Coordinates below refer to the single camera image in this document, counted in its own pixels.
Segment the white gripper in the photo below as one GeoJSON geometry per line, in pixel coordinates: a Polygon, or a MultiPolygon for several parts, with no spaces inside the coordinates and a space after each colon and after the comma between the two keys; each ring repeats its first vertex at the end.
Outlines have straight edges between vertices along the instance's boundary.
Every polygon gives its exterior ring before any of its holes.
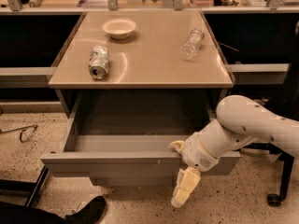
{"type": "Polygon", "coordinates": [[[177,183],[173,191],[171,204],[180,208],[189,199],[201,180],[200,172],[207,172],[219,163],[218,158],[211,156],[204,147],[199,133],[193,133],[185,142],[177,140],[168,147],[182,155],[182,160],[190,167],[178,172],[177,183]]]}

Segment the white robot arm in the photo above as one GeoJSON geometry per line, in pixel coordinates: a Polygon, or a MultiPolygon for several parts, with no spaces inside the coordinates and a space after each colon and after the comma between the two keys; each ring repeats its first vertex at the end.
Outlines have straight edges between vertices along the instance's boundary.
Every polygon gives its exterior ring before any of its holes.
{"type": "Polygon", "coordinates": [[[245,96],[223,98],[217,105],[216,118],[203,130],[168,146],[187,165],[178,171],[171,204],[176,208],[183,206],[198,186],[201,173],[216,166],[227,152],[256,140],[266,141],[298,158],[299,121],[281,117],[245,96]]]}

